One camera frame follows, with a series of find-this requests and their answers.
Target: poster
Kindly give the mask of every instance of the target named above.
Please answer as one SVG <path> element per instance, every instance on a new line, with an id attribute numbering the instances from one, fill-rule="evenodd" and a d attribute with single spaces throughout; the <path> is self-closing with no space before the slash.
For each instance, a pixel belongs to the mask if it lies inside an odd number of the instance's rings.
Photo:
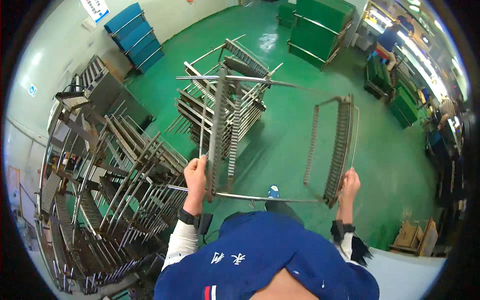
<path id="1" fill-rule="evenodd" d="M 100 22 L 103 17 L 108 15 L 108 10 L 105 0 L 80 0 L 87 10 L 88 14 L 95 21 L 95 24 Z"/>

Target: stool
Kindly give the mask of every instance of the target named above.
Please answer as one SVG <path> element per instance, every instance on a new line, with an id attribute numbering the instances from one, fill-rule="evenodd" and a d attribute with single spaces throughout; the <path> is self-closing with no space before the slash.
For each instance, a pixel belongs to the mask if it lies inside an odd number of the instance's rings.
<path id="1" fill-rule="evenodd" d="M 367 60 L 370 60 L 372 57 L 375 57 L 377 55 L 380 55 L 380 57 L 383 58 L 382 63 L 386 63 L 387 59 L 389 58 L 388 54 L 385 53 L 382 49 L 378 48 L 378 45 L 377 45 L 375 47 L 375 50 L 372 53 L 370 53 Z"/>

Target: green epoxy floor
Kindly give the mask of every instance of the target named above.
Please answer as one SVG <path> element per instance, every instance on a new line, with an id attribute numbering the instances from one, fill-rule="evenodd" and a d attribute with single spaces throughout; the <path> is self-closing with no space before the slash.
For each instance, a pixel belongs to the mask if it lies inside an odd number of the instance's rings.
<path id="1" fill-rule="evenodd" d="M 175 80 L 176 76 L 185 75 L 183 62 L 192 62 L 221 45 L 225 38 L 246 34 L 239 41 L 270 69 L 284 63 L 273 79 L 323 92 L 276 86 L 266 91 L 265 114 L 240 142 L 232 192 L 266 196 L 269 186 L 277 184 L 282 198 L 296 199 L 312 198 L 302 180 L 310 145 L 313 106 L 333 96 L 352 93 L 360 109 L 354 167 L 360 176 L 361 188 L 354 203 L 354 223 L 357 233 L 369 246 L 387 250 L 402 220 L 438 216 L 433 203 L 435 174 L 423 151 L 421 128 L 414 124 L 402 130 L 388 108 L 363 90 L 362 68 L 366 55 L 360 50 L 341 50 L 323 72 L 289 54 L 289 29 L 277 26 L 275 18 L 278 5 L 283 2 L 286 1 L 254 1 L 250 7 L 232 7 L 183 30 L 164 43 L 165 57 L 146 74 L 133 77 L 128 89 L 158 118 L 147 133 L 164 131 L 178 116 L 174 107 L 176 89 L 188 85 L 186 81 Z M 201 70 L 213 66 L 209 63 L 213 61 L 205 62 Z M 319 193 L 323 191 L 330 165 L 335 124 L 336 104 L 323 107 L 311 175 L 312 185 Z M 187 159 L 198 155 L 188 134 L 166 133 L 163 136 Z M 216 239 L 214 231 L 226 216 L 237 211 L 252 211 L 248 204 L 248 201 L 219 198 L 212 204 L 205 202 L 204 210 L 214 214 L 207 241 Z M 320 203 L 290 206 L 307 229 L 330 236 L 336 209 L 329 210 Z M 260 209 L 263 203 L 258 202 L 256 210 Z"/>

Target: hand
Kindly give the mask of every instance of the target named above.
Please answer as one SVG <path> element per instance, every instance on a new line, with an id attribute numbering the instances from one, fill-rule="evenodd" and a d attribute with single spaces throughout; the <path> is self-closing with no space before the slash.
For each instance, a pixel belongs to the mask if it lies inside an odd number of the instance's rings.
<path id="1" fill-rule="evenodd" d="M 183 174 L 188 187 L 188 196 L 183 204 L 183 209 L 193 216 L 199 216 L 202 213 L 202 200 L 205 196 L 205 166 L 207 157 L 202 155 L 200 158 L 192 159 Z"/>
<path id="2" fill-rule="evenodd" d="M 340 205 L 342 206 L 352 206 L 353 200 L 357 195 L 357 192 L 360 188 L 360 179 L 358 174 L 355 172 L 354 168 L 351 168 L 345 173 L 343 179 L 343 189 L 342 196 L 339 197 Z"/>

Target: wall sign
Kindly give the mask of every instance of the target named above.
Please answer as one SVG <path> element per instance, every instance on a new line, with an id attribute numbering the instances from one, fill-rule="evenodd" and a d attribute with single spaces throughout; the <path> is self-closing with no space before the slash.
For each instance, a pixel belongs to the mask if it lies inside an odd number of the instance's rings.
<path id="1" fill-rule="evenodd" d="M 108 15 L 110 12 L 108 10 L 105 0 L 80 0 L 87 10 L 88 14 L 95 21 L 95 23 L 100 22 L 103 17 Z"/>
<path id="2" fill-rule="evenodd" d="M 33 84 L 31 84 L 31 85 L 30 85 L 30 88 L 28 88 L 28 93 L 29 93 L 30 95 L 32 95 L 32 97 L 35 97 L 36 87 L 35 87 Z"/>

